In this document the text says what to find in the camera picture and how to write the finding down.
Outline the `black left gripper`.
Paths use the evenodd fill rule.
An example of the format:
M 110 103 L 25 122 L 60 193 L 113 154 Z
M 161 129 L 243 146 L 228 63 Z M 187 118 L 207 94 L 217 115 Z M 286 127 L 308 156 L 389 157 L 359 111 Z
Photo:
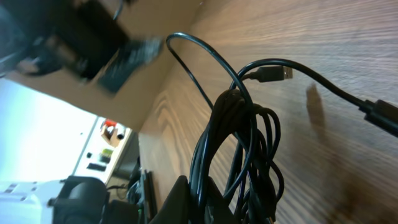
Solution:
M 127 34 L 99 1 L 51 0 L 47 6 L 53 34 L 76 55 L 70 62 L 54 57 L 51 73 L 68 68 L 91 80 L 122 47 L 119 61 L 113 62 L 98 80 L 106 91 L 117 93 L 137 65 L 151 63 L 163 49 L 163 39 L 158 37 L 128 42 Z

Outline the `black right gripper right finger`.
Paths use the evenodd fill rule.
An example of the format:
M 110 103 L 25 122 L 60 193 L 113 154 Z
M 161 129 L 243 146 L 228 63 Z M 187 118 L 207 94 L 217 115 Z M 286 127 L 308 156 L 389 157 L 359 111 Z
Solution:
M 211 177 L 208 181 L 206 199 L 206 224 L 238 224 Z

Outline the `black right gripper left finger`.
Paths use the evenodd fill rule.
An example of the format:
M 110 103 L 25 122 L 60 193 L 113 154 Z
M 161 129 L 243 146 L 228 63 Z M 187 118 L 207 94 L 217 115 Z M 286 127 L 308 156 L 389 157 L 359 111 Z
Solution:
M 188 224 L 190 193 L 187 177 L 178 177 L 162 208 L 150 224 Z

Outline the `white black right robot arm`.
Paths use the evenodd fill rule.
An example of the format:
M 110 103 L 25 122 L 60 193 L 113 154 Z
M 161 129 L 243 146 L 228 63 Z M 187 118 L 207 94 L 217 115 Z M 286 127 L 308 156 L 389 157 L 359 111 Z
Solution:
M 2 182 L 1 223 L 237 223 L 219 191 L 202 211 L 191 203 L 188 181 L 180 176 L 154 215 L 138 205 L 110 200 L 105 184 L 93 177 L 69 176 L 48 182 Z

